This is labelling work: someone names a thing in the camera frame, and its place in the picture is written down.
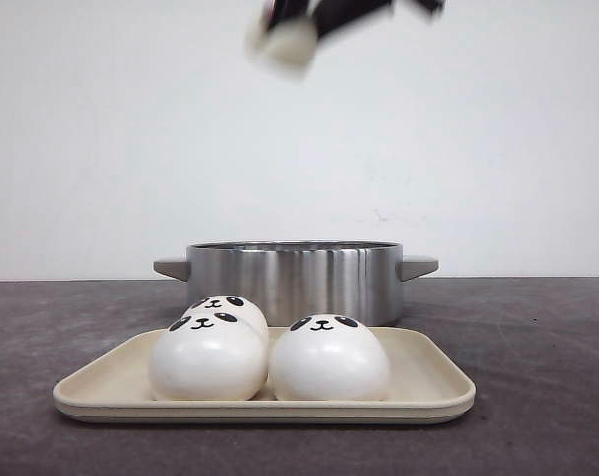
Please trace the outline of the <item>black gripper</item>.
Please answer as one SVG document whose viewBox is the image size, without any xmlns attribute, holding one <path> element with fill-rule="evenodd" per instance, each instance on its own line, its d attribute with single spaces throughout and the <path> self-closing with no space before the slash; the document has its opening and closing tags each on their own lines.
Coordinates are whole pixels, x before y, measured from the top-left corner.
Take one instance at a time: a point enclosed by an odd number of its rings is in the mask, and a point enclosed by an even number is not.
<svg viewBox="0 0 599 476">
<path fill-rule="evenodd" d="M 426 20 L 439 18 L 445 8 L 445 0 L 403 0 L 405 7 Z M 313 5 L 309 0 L 266 1 L 260 15 L 265 23 L 285 21 L 301 15 L 313 17 L 317 36 L 322 38 L 351 22 L 391 7 L 391 0 L 322 0 Z"/>
</svg>

